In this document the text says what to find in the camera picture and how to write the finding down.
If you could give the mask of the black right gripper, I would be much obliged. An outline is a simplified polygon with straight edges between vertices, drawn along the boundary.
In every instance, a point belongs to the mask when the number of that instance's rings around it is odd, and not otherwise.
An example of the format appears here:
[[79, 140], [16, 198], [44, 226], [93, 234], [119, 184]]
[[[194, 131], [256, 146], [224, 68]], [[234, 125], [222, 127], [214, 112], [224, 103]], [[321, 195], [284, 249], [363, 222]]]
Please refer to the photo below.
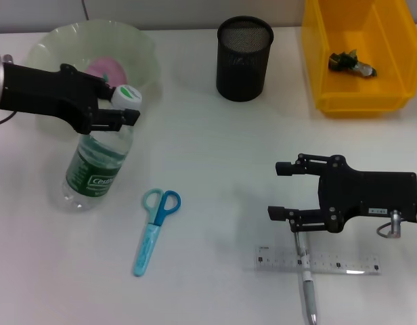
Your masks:
[[277, 162], [277, 176], [319, 176], [320, 209], [268, 206], [272, 221], [287, 221], [290, 231], [340, 233], [354, 217], [390, 217], [417, 222], [417, 176], [413, 172], [358, 171], [343, 156], [299, 154], [294, 162]]

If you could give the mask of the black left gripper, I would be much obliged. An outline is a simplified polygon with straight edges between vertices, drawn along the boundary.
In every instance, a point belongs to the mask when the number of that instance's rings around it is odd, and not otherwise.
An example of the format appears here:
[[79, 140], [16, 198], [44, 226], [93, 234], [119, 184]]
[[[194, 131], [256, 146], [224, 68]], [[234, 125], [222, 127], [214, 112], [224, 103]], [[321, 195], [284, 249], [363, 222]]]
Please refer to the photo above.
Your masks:
[[116, 87], [69, 64], [48, 72], [4, 63], [3, 76], [3, 110], [56, 117], [80, 134], [120, 131], [140, 116], [138, 110], [99, 109], [97, 101], [110, 101]]

